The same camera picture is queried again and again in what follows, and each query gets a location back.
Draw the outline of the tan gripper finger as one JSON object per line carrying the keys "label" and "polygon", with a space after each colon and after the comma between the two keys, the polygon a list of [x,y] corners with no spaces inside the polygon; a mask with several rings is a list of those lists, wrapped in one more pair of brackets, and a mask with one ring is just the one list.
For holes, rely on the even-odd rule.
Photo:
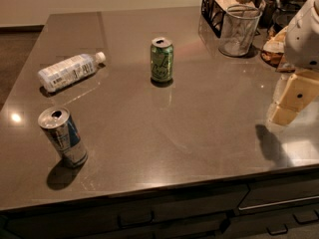
{"label": "tan gripper finger", "polygon": [[295,71],[290,75],[282,74],[275,87],[267,119],[278,125],[289,125],[318,96],[318,72]]}

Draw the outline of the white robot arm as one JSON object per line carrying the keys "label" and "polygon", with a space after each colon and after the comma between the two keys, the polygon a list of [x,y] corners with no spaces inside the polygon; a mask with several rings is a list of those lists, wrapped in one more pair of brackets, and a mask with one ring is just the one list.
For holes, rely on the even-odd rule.
{"label": "white robot arm", "polygon": [[268,119],[292,123],[319,96],[319,0],[307,0],[287,27],[284,57],[295,68],[277,82]]}

